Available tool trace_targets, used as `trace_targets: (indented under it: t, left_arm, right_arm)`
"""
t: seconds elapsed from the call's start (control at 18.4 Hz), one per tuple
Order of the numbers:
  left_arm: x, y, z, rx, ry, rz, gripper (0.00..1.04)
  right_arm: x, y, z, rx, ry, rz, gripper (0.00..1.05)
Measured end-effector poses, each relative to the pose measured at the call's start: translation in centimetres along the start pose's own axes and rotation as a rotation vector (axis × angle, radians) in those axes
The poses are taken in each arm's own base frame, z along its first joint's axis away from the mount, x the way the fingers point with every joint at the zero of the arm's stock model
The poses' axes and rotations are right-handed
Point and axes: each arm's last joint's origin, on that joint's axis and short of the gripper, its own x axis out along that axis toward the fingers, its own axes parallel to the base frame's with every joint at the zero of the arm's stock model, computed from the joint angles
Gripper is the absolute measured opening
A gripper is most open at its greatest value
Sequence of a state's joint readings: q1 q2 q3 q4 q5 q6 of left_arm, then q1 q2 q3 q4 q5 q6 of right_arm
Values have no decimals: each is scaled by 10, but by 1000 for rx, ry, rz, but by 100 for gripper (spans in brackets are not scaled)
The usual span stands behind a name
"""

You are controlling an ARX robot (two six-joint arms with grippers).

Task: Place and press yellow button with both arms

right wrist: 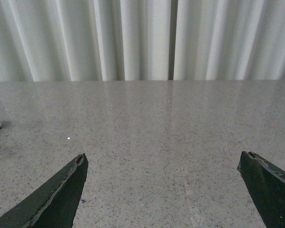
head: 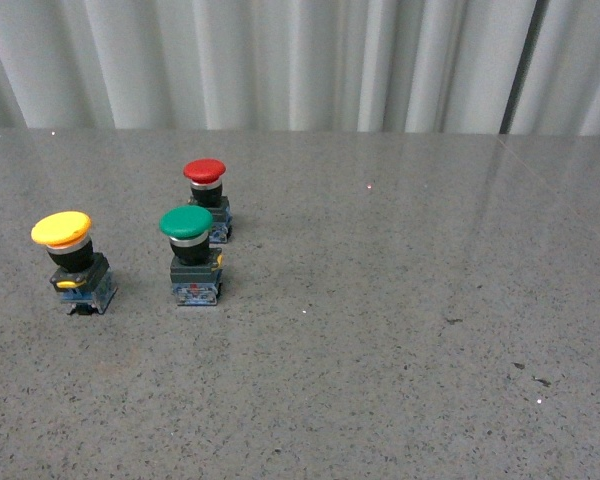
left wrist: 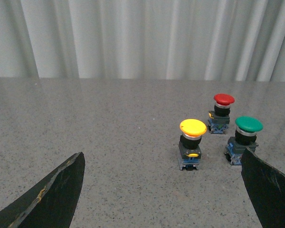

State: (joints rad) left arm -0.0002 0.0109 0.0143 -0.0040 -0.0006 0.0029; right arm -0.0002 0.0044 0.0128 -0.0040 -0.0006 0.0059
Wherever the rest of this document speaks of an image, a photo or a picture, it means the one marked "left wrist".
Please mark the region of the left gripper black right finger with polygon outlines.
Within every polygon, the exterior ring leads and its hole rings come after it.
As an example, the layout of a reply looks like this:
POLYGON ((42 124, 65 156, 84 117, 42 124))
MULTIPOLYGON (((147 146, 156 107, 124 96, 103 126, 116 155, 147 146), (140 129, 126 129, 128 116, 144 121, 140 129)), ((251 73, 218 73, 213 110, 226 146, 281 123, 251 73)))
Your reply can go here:
POLYGON ((285 228, 285 174, 248 147, 241 163, 244 185, 262 227, 285 228))

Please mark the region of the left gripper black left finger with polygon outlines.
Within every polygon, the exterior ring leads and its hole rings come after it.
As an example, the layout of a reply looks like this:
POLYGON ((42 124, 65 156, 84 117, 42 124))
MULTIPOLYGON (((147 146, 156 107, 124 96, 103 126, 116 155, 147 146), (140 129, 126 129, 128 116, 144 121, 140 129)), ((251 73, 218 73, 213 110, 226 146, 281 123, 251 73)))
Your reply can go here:
POLYGON ((68 228, 82 190, 84 173, 84 154, 73 154, 0 211, 0 228, 68 228))

